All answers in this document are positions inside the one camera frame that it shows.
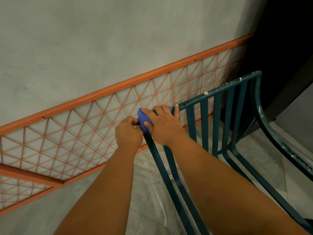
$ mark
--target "triangular grid pattern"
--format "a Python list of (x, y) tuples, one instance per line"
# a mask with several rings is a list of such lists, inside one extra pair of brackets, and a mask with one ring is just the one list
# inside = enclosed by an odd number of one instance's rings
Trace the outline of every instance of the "triangular grid pattern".
[(0, 211), (51, 186), (0, 176)]
[[(229, 81), (244, 51), (244, 45), (226, 50), (1, 136), (0, 163), (59, 180), (77, 176), (111, 157), (121, 120), (136, 117), (139, 107), (173, 106)], [(187, 125), (184, 110), (180, 116)], [(200, 105), (195, 118), (200, 119)]]

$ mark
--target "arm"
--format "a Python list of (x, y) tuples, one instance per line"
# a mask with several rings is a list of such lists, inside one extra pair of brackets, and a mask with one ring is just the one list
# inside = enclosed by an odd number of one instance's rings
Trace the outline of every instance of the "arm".
[(127, 117), (116, 127), (118, 149), (54, 234), (125, 234), (134, 157), (142, 143), (137, 124), (138, 119)]
[(213, 234), (307, 234), (270, 198), (190, 139), (165, 106), (144, 109), (153, 138), (169, 146), (202, 219)]

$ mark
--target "dark green chair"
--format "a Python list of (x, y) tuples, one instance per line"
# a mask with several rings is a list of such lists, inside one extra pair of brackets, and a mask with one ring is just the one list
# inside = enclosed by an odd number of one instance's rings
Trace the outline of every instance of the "dark green chair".
[[(264, 112), (260, 103), (260, 82), (261, 82), (261, 71), (255, 71), (250, 74), (247, 74), (241, 78), (233, 80), (229, 83), (221, 85), (215, 89), (212, 89), (208, 92), (200, 94), (194, 98), (191, 98), (185, 102), (179, 104), (179, 110), (186, 109), (187, 122), (188, 122), (188, 131), (189, 136), (194, 141), (197, 141), (196, 138), (196, 124), (195, 124), (195, 114), (194, 114), (194, 105), (200, 103), (201, 110), (201, 133), (202, 133), (202, 147), (208, 151), (209, 150), (209, 120), (208, 120), (208, 99), (214, 98), (214, 113), (213, 113), (213, 140), (212, 140), (212, 155), (217, 157), (219, 154), (222, 154), (225, 160), (229, 165), (240, 173), (248, 181), (252, 182), (248, 176), (237, 166), (237, 164), (231, 159), (227, 150), (230, 150), (232, 154), (238, 159), (238, 161), (256, 178), (256, 180), (268, 191), (268, 193), (277, 201), (277, 203), (287, 212), (287, 214), (292, 217), (299, 225), (301, 225), (309, 233), (313, 234), (313, 228), (307, 223), (307, 221), (302, 218), (299, 213), (265, 180), (260, 173), (238, 152), (236, 149), (236, 143), (238, 142), (238, 129), (239, 122), (241, 117), (242, 108), (244, 105), (245, 93), (247, 89), (248, 82), (250, 83), (250, 94), (252, 99), (252, 122), (256, 120), (260, 125), (261, 129), (272, 142), (272, 144), (290, 161), (295, 165), (304, 175), (306, 175), (311, 181), (313, 181), (313, 171), (301, 158), (299, 158), (292, 150), (288, 148), (277, 136), (274, 130), (272, 130), (267, 119), (264, 117)], [(231, 142), (228, 143), (229, 136), (229, 126), (230, 119), (232, 114), (233, 98), (235, 88), (239, 88), (239, 95), (237, 101), (237, 109), (234, 117), (233, 133)], [(222, 148), (218, 151), (218, 138), (219, 138), (219, 127), (220, 127), (220, 113), (221, 113), (221, 102), (222, 95), (227, 95), (227, 101), (225, 105), (225, 121), (224, 129), (222, 135)], [(170, 197), (174, 203), (174, 206), (178, 212), (182, 224), (187, 232), (187, 234), (195, 234), (194, 229), (191, 225), (190, 220), (184, 210), (181, 201), (179, 200), (178, 194), (176, 193), (174, 186), (170, 180), (170, 177), (165, 169), (165, 166), (160, 158), (159, 152), (156, 149), (156, 146), (153, 142), (153, 139), (150, 135), (144, 135), (144, 138), (148, 144), (148, 147), (151, 151), (151, 154), (154, 158), (154, 161), (160, 171), (162, 179), (166, 185), (166, 188), (170, 194)], [(171, 150), (164, 146), (165, 154), (170, 166), (170, 170), (174, 181), (191, 213), (193, 219), (198, 226), (201, 234), (209, 234), (206, 229), (201, 217), (199, 216), (194, 204), (192, 203), (185, 187), (183, 186), (178, 171), (175, 165), (173, 154)]]

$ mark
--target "blue cloth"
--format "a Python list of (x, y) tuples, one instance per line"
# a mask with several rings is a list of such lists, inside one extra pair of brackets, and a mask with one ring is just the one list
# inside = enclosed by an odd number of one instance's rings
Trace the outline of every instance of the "blue cloth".
[[(173, 109), (173, 107), (169, 106), (169, 108), (170, 108), (170, 110), (171, 110), (172, 115), (174, 115), (174, 109)], [(141, 130), (143, 131), (143, 133), (148, 133), (148, 134), (150, 134), (149, 130), (144, 126), (143, 123), (144, 123), (145, 121), (148, 121), (148, 122), (152, 123), (151, 120), (150, 120), (150, 119), (148, 118), (148, 116), (142, 111), (142, 108), (139, 108), (139, 109), (138, 109), (137, 114), (138, 114), (138, 120), (139, 120), (139, 123), (140, 123), (140, 128), (141, 128)]]

